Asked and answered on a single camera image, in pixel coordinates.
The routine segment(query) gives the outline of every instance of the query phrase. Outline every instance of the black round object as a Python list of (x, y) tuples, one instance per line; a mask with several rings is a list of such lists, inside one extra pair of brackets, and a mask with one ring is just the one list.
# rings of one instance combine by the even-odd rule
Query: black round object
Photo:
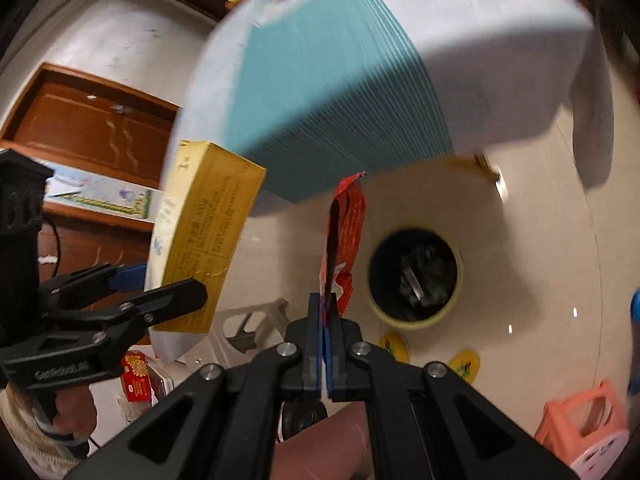
[[(411, 268), (422, 286), (424, 304), (417, 298), (413, 303), (409, 301), (406, 267)], [(399, 321), (422, 321), (437, 314), (452, 297), (458, 265), (449, 245), (436, 233), (402, 229), (386, 238), (374, 252), (368, 280), (371, 297), (382, 312)]]
[(287, 440), (325, 418), (327, 418), (326, 408), (320, 400), (284, 402), (282, 405), (282, 439)]

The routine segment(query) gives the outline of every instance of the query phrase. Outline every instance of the beige floor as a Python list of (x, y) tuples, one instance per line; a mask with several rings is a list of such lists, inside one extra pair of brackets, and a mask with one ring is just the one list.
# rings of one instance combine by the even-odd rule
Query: beige floor
[[(366, 272), (376, 243), (408, 224), (443, 233), (462, 254), (463, 289), (441, 323), (402, 334), (412, 362), (446, 362), (475, 349), (482, 364), (474, 386), (530, 433), (545, 402), (604, 378), (625, 398), (628, 306), (640, 285), (640, 108), (615, 72), (612, 85), (614, 162), (601, 189), (586, 194), (580, 184), (566, 110), (546, 134), (489, 150), (506, 197), (444, 160), (365, 182), (367, 217), (346, 315), (376, 342), (389, 330), (369, 307)], [(249, 219), (218, 308), (283, 297), (290, 317), (302, 316), (308, 293), (318, 289), (330, 199)]]

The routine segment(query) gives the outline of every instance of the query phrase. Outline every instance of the red packet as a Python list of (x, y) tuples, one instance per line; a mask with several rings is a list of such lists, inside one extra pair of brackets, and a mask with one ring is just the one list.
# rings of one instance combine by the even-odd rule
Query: red packet
[(139, 350), (130, 350), (122, 358), (124, 373), (120, 376), (122, 391), (129, 402), (151, 401), (151, 383), (146, 369), (145, 355)]
[(326, 251), (320, 269), (320, 294), (322, 305), (328, 308), (326, 298), (335, 293), (340, 316), (347, 309), (353, 293), (351, 267), (358, 254), (365, 211), (364, 190), (358, 180), (365, 175), (360, 172), (342, 179), (329, 209)]

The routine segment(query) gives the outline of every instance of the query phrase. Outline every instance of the screw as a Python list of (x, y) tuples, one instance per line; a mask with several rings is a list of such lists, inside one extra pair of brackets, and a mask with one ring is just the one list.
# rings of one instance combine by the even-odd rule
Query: screw
[(222, 370), (218, 365), (210, 363), (208, 365), (204, 365), (200, 369), (200, 375), (205, 381), (212, 381), (213, 379), (217, 379), (220, 377)]
[(434, 379), (439, 379), (447, 374), (447, 367), (442, 363), (434, 361), (427, 365), (427, 373)]
[(356, 355), (368, 355), (371, 352), (371, 345), (366, 341), (358, 341), (351, 345), (351, 351)]
[(96, 332), (92, 337), (92, 341), (96, 344), (103, 342), (105, 339), (107, 339), (107, 333), (104, 331)]
[(298, 351), (298, 347), (295, 346), (293, 343), (290, 343), (289, 341), (280, 343), (276, 347), (276, 352), (278, 353), (278, 355), (281, 355), (282, 357), (289, 357), (295, 354), (297, 351)]

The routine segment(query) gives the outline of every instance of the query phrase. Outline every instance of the white wall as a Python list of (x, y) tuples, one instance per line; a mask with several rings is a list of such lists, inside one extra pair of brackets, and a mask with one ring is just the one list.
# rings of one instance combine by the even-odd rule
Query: white wall
[(166, 0), (79, 0), (34, 34), (0, 75), (0, 117), (51, 62), (182, 104), (210, 20)]

